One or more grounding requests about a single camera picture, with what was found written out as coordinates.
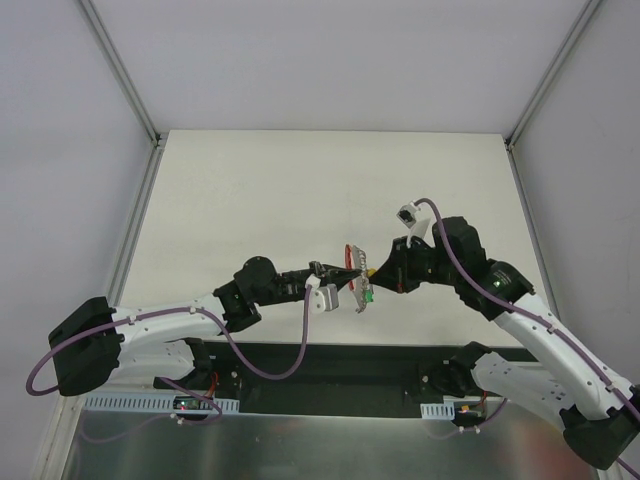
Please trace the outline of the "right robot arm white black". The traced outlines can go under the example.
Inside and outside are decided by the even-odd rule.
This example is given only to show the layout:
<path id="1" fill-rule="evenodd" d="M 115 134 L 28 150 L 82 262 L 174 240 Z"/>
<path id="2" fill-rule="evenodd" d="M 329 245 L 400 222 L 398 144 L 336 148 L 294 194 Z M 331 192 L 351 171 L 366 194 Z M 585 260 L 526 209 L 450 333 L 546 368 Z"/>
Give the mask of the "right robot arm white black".
<path id="1" fill-rule="evenodd" d="M 558 428 L 566 444 L 598 470 L 609 469 L 639 434 L 639 388 L 598 359 L 553 315 L 512 265 L 490 259 L 462 217 L 430 225 L 408 209 L 409 233 L 393 241 L 372 284 L 408 294 L 423 283 L 449 286 L 465 306 L 516 339 L 544 367 L 512 365 L 478 342 L 427 374 L 439 393 L 498 394 Z"/>

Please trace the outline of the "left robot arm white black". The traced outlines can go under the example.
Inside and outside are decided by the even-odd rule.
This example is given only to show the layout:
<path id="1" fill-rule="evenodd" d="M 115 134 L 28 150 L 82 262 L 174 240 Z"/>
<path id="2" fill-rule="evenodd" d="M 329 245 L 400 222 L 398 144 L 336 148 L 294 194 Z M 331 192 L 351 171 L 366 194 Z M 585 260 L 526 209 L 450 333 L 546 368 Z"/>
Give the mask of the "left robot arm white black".
<path id="1" fill-rule="evenodd" d="M 277 272 L 271 260 L 256 256 L 225 285 L 186 302 L 125 308 L 90 298 L 48 336 L 55 389 L 70 397 L 115 380 L 160 377 L 202 388 L 212 369 L 205 339 L 255 325 L 262 307 L 303 301 L 305 313 L 331 311 L 338 292 L 365 271 L 312 261 L 302 270 Z"/>

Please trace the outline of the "steel key holder red handle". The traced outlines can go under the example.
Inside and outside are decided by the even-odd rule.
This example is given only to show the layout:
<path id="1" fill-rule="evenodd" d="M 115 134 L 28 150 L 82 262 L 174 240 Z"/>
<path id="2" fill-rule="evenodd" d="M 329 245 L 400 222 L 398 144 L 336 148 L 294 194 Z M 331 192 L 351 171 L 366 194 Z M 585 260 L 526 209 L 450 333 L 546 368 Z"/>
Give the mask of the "steel key holder red handle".
<path id="1" fill-rule="evenodd" d="M 355 244 L 346 244 L 344 249 L 345 266 L 347 268 L 358 268 L 361 275 L 358 279 L 349 283 L 349 290 L 353 294 L 356 301 L 356 312 L 363 313 L 367 306 L 365 302 L 365 293 L 373 292 L 373 286 L 369 283 L 367 256 L 364 250 Z"/>

